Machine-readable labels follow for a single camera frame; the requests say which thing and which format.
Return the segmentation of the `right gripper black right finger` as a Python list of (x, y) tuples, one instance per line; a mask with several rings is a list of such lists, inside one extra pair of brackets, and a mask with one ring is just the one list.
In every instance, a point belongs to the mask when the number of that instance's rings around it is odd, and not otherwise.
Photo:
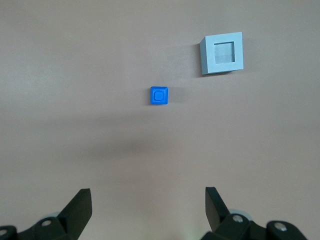
[(231, 213), (215, 187), (205, 188), (205, 213), (211, 231), (203, 240), (305, 240), (293, 224), (272, 220), (262, 227), (241, 213)]

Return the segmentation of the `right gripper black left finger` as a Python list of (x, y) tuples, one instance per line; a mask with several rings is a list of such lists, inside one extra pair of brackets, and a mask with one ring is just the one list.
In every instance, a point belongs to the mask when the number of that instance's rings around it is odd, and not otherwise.
[(92, 216), (89, 188), (81, 189), (57, 216), (49, 216), (18, 232), (13, 225), (0, 227), (2, 240), (77, 240)]

